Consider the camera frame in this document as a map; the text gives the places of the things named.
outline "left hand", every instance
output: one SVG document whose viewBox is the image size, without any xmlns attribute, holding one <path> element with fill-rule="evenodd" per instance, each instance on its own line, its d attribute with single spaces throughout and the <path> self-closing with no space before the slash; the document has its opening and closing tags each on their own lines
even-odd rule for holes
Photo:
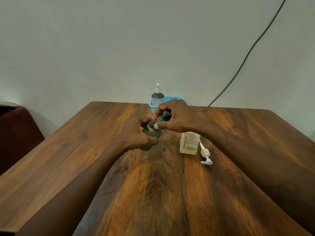
<svg viewBox="0 0 315 236">
<path fill-rule="evenodd" d="M 158 139 L 149 137 L 141 131 L 141 126 L 152 120 L 151 117 L 126 119 L 123 128 L 116 141 L 121 143 L 127 150 L 138 149 L 145 145 L 156 145 Z"/>
</svg>

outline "white wall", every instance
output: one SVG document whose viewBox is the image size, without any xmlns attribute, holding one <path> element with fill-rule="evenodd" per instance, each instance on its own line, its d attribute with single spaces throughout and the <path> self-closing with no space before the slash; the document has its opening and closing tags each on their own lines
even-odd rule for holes
<svg viewBox="0 0 315 236">
<path fill-rule="evenodd" d="M 45 137 L 91 101 L 148 103 L 156 82 L 206 106 L 281 2 L 1 0 L 0 101 L 26 106 Z M 314 6 L 287 0 L 213 106 L 270 109 L 315 138 Z"/>
</svg>

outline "forearm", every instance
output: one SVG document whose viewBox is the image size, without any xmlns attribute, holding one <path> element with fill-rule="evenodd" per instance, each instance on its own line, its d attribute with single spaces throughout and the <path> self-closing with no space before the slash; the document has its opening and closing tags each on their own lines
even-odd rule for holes
<svg viewBox="0 0 315 236">
<path fill-rule="evenodd" d="M 43 206 L 17 235 L 72 235 L 107 172 L 126 151 L 122 143 L 112 143 L 97 160 Z"/>
<path fill-rule="evenodd" d="M 315 234 L 315 174 L 210 120 L 192 130 L 209 139 L 287 214 Z"/>
</svg>

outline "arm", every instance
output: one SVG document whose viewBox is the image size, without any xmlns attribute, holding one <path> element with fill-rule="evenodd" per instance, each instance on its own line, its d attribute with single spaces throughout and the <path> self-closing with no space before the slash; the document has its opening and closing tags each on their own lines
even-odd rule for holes
<svg viewBox="0 0 315 236">
<path fill-rule="evenodd" d="M 280 208 L 315 235 L 313 172 L 222 129 L 209 119 L 201 118 L 184 101 L 171 100 L 160 105 L 153 119 L 164 109 L 172 111 L 172 118 L 168 122 L 157 123 L 155 128 L 193 131 L 206 137 Z"/>
<path fill-rule="evenodd" d="M 44 205 L 17 235 L 72 235 L 113 164 L 128 150 L 158 143 L 141 131 L 151 118 L 127 119 L 120 135 L 90 166 Z"/>
</svg>

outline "dark green bottle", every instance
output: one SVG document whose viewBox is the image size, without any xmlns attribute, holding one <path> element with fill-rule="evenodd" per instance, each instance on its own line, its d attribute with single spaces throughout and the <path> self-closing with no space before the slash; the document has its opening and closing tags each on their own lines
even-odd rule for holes
<svg viewBox="0 0 315 236">
<path fill-rule="evenodd" d="M 164 110 L 163 115 L 158 116 L 158 118 L 153 121 L 149 121 L 144 127 L 142 132 L 146 135 L 148 135 L 149 137 L 156 137 L 156 138 L 160 138 L 160 136 L 162 135 L 162 131 L 159 129 L 155 129 L 154 128 L 154 124 L 157 122 L 162 122 L 162 121 L 168 121 L 168 117 L 171 115 L 171 113 L 167 110 Z M 153 145 L 145 145 L 143 147 L 140 147 L 140 150 L 142 151 L 148 151 L 151 149 Z"/>
</svg>

